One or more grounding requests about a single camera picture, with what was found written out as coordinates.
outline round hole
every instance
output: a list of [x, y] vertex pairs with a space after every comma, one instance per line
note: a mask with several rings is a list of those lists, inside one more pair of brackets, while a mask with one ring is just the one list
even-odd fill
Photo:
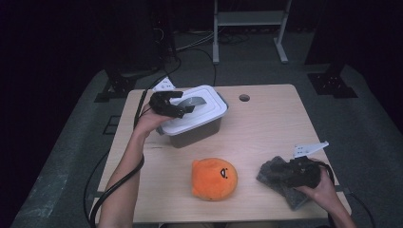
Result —
[[242, 102], [249, 102], [249, 100], [251, 100], [251, 98], [250, 98], [248, 95], [246, 95], [246, 94], [241, 94], [241, 95], [240, 95], [240, 100], [241, 100]]

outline white metal stand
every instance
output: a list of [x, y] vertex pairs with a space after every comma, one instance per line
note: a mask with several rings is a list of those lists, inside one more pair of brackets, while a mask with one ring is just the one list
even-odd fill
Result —
[[219, 52], [219, 27], [220, 26], [268, 26], [280, 25], [278, 37], [274, 39], [279, 58], [283, 64], [288, 63], [288, 58], [282, 47], [281, 41], [291, 8], [292, 0], [287, 0], [285, 10], [277, 11], [230, 11], [219, 12], [218, 0], [214, 1], [214, 42], [213, 63], [220, 62]]

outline wire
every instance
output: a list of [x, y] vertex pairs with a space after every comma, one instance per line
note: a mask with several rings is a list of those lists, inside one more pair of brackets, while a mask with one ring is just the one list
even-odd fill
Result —
[[229, 35], [224, 33], [223, 36], [220, 37], [220, 44], [227, 46], [235, 46], [240, 43], [246, 42], [250, 39], [250, 37], [246, 33], [242, 35], [244, 35], [245, 38], [242, 38], [240, 35]]
[[165, 67], [163, 68], [163, 71], [166, 73], [166, 76], [168, 76], [170, 80], [171, 80], [170, 74], [172, 74], [173, 72], [177, 71], [182, 66], [181, 58], [179, 58], [177, 56], [176, 59], [179, 61], [179, 64], [171, 72], [167, 72]]
[[[164, 75], [160, 78], [158, 78], [156, 81], [154, 81], [154, 83], [152, 83], [149, 88], [155, 86], [156, 84], [158, 84], [163, 78], [165, 78], [167, 75]], [[147, 94], [147, 90], [149, 89], [147, 88], [143, 94], [142, 94], [142, 98], [140, 99], [139, 102], [139, 106], [137, 107], [137, 112], [136, 115], [134, 117], [134, 123], [133, 123], [133, 129], [136, 128], [137, 123], [139, 122], [140, 118], [143, 116], [143, 114], [149, 110], [149, 108], [144, 111], [141, 114], [142, 111], [142, 107], [143, 107], [143, 103], [144, 103], [144, 99], [145, 96]], [[96, 168], [99, 166], [99, 164], [101, 163], [101, 161], [104, 159], [104, 157], [106, 156], [106, 154], [102, 157], [102, 159], [100, 161], [98, 161], [96, 167], [94, 168], [94, 170], [92, 171], [90, 178], [92, 178], [93, 173], [95, 172]], [[89, 222], [90, 227], [95, 228], [96, 224], [95, 224], [95, 219], [96, 219], [96, 215], [98, 213], [99, 208], [101, 207], [102, 203], [104, 203], [104, 201], [116, 190], [118, 189], [120, 186], [122, 186], [126, 181], [128, 181], [131, 177], [133, 177], [133, 175], [135, 175], [137, 172], [140, 171], [140, 169], [143, 167], [144, 165], [144, 155], [142, 157], [142, 160], [140, 161], [140, 163], [136, 166], [136, 168], [134, 168], [130, 173], [128, 173], [127, 175], [125, 175], [122, 179], [120, 179], [119, 181], [117, 181], [115, 184], [113, 184], [110, 188], [108, 188], [98, 199], [98, 201], [95, 203], [95, 205], [93, 206], [89, 218], [88, 215], [86, 213], [86, 203], [85, 203], [85, 214], [86, 214], [86, 219]]]
[[368, 207], [365, 205], [365, 203], [361, 199], [359, 199], [356, 194], [354, 194], [352, 191], [350, 191], [349, 188], [345, 188], [344, 193], [346, 195], [352, 196], [355, 200], [357, 200], [359, 202], [359, 204], [364, 208], [364, 210], [367, 212], [368, 216], [370, 217], [371, 224], [373, 225], [373, 228], [375, 228], [376, 225], [375, 225], [374, 216], [371, 213], [370, 209], [368, 209]]
[[185, 50], [182, 50], [182, 51], [180, 51], [180, 52], [188, 51], [188, 50], [197, 50], [197, 51], [201, 51], [201, 52], [203, 52], [204, 54], [206, 54], [206, 55], [208, 56], [208, 58], [210, 59], [210, 63], [213, 65], [213, 68], [214, 68], [213, 86], [216, 86], [217, 68], [216, 68], [216, 65], [214, 65], [214, 63], [213, 63], [213, 58], [211, 58], [210, 54], [209, 54], [207, 51], [202, 50], [202, 49], [199, 49], [199, 48], [185, 49]]
[[96, 228], [96, 224], [95, 224], [95, 218], [97, 216], [97, 212], [99, 210], [99, 208], [101, 207], [102, 203], [104, 203], [104, 201], [116, 190], [118, 189], [120, 186], [122, 186], [122, 184], [124, 184], [126, 181], [128, 181], [131, 177], [133, 177], [133, 175], [135, 175], [137, 172], [140, 171], [140, 169], [142, 169], [144, 165], [144, 155], [142, 156], [142, 160], [140, 161], [140, 163], [136, 166], [135, 169], [133, 169], [130, 173], [128, 173], [126, 176], [124, 176], [122, 179], [120, 179], [119, 181], [117, 181], [115, 184], [113, 184], [109, 189], [107, 189], [98, 199], [98, 201], [95, 203], [94, 207], [92, 208], [91, 214], [90, 214], [90, 218], [89, 218], [89, 222], [90, 222], [90, 226], [92, 228]]
[[176, 50], [181, 51], [181, 50], [184, 50], [184, 49], [187, 49], [187, 48], [192, 48], [194, 46], [201, 45], [202, 43], [205, 43], [205, 42], [211, 40], [212, 38], [213, 38], [213, 32], [211, 31], [210, 34], [208, 34], [207, 36], [201, 38], [200, 40], [195, 41], [192, 44], [184, 46], [184, 47], [177, 47]]
[[201, 30], [201, 31], [188, 30], [188, 31], [183, 31], [182, 33], [203, 37], [203, 36], [205, 36], [206, 33], [210, 34], [211, 32], [212, 32], [211, 30]]
[[161, 33], [161, 39], [159, 42], [161, 42], [163, 40], [163, 30], [160, 28], [154, 28], [154, 30], [158, 30]]
[[86, 192], [88, 190], [88, 186], [89, 186], [89, 182], [92, 179], [92, 176], [94, 175], [95, 171], [98, 169], [98, 166], [101, 164], [101, 162], [104, 160], [104, 158], [106, 157], [106, 155], [108, 155], [110, 152], [110, 149], [107, 150], [106, 153], [104, 153], [104, 155], [101, 157], [101, 159], [98, 161], [98, 163], [95, 165], [95, 168], [92, 170], [91, 174], [89, 175], [89, 178], [86, 180], [86, 187], [84, 188], [84, 196], [83, 196], [83, 206], [84, 206], [84, 215], [86, 215], [86, 221], [89, 224], [89, 216], [87, 213], [87, 209], [86, 209]]
[[147, 72], [142, 72], [142, 73], [131, 73], [131, 72], [127, 72], [128, 76], [125, 76], [125, 72], [123, 70], [121, 70], [121, 75], [122, 77], [124, 77], [125, 79], [135, 79], [138, 80], [140, 78], [143, 78], [145, 76], [151, 76], [153, 74], [156, 74], [158, 71], [160, 70], [159, 67], [155, 68], [155, 69], [150, 69]]

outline white tag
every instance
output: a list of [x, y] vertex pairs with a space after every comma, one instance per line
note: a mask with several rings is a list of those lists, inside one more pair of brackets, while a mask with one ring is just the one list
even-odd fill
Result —
[[171, 83], [168, 77], [164, 78], [160, 81], [155, 87], [152, 89], [154, 92], [160, 91], [172, 91], [175, 89], [175, 86]]
[[317, 152], [319, 149], [322, 149], [328, 146], [328, 142], [321, 142], [317, 144], [297, 144], [294, 149], [294, 158], [299, 158], [302, 156], [307, 156]]

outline forearm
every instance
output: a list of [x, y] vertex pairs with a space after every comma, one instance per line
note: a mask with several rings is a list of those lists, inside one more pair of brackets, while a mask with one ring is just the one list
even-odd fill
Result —
[[[106, 189], [130, 173], [140, 163], [146, 133], [133, 131], [125, 153], [113, 172]], [[140, 172], [112, 193], [103, 203], [99, 227], [132, 227], [139, 191]]]
[[356, 228], [355, 223], [343, 204], [340, 203], [338, 206], [334, 207], [329, 214], [337, 228]]

